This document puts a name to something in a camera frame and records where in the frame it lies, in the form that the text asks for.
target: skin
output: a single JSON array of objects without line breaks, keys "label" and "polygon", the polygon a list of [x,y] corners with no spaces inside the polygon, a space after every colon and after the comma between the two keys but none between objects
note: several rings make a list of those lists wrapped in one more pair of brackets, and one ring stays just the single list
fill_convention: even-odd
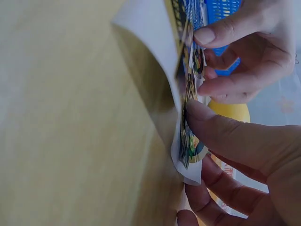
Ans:
[{"label": "skin", "polygon": [[[207,48],[205,83],[201,96],[217,102],[238,104],[290,75],[295,62],[292,0],[245,0],[238,12],[201,28],[194,41]],[[211,48],[229,47],[221,56]],[[227,69],[240,58],[230,77],[218,77],[214,69]]]},{"label": "skin", "polygon": [[[270,127],[216,115],[198,101],[187,103],[194,134],[221,160],[249,178],[265,183],[269,194],[246,187],[224,173],[209,156],[203,159],[200,186],[185,185],[193,212],[181,210],[178,226],[301,225],[301,127]],[[207,188],[231,208],[248,216],[229,215]]]}]

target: yellow object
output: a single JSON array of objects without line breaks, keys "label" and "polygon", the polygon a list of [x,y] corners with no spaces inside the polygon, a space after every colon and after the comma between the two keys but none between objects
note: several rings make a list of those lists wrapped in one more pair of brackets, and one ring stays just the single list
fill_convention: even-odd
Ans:
[{"label": "yellow object", "polygon": [[211,100],[208,107],[215,113],[235,119],[237,121],[250,122],[250,113],[246,104],[225,105]]}]

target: wooden table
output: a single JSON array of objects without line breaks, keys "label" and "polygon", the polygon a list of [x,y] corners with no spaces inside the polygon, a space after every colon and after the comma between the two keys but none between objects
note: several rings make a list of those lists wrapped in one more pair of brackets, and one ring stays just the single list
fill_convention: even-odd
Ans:
[{"label": "wooden table", "polygon": [[174,225],[176,112],[124,0],[0,1],[0,225]]}]

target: fingernail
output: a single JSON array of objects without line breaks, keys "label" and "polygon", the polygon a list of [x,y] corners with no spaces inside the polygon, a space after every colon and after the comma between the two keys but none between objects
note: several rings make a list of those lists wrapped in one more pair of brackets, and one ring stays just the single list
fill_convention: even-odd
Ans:
[{"label": "fingernail", "polygon": [[209,107],[197,100],[189,100],[186,110],[190,116],[199,121],[206,121],[216,115]]},{"label": "fingernail", "polygon": [[206,45],[215,39],[215,34],[210,28],[204,27],[204,28],[201,28],[201,29],[195,31],[194,37],[202,45]]}]

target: sticker sheet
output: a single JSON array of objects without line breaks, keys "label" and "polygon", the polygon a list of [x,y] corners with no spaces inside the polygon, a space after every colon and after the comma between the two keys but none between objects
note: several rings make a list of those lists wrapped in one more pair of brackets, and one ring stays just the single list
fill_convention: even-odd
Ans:
[{"label": "sticker sheet", "polygon": [[180,56],[175,80],[182,101],[171,154],[177,170],[189,184],[200,183],[202,159],[207,153],[207,148],[192,133],[186,121],[186,103],[190,99],[198,100],[197,88],[204,75],[203,49],[193,41],[193,32],[204,25],[203,5],[199,0],[170,0],[166,3]]}]

